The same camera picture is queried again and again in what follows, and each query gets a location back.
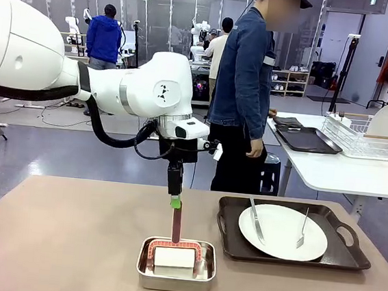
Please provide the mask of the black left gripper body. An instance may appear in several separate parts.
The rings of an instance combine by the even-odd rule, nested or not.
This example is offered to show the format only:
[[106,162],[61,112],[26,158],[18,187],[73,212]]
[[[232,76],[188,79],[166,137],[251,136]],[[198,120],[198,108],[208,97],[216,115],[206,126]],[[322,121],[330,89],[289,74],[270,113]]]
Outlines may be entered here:
[[198,149],[196,140],[159,139],[159,153],[168,161],[168,188],[181,190],[183,187],[183,165],[196,163]]

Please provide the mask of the denim person's right hand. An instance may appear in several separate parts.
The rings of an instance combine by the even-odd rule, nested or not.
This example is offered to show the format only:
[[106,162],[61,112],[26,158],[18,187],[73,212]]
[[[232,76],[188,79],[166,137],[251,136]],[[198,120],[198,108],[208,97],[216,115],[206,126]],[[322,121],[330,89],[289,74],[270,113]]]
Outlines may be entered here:
[[251,140],[250,147],[250,151],[246,154],[246,156],[250,158],[260,157],[264,150],[263,140],[261,138]]

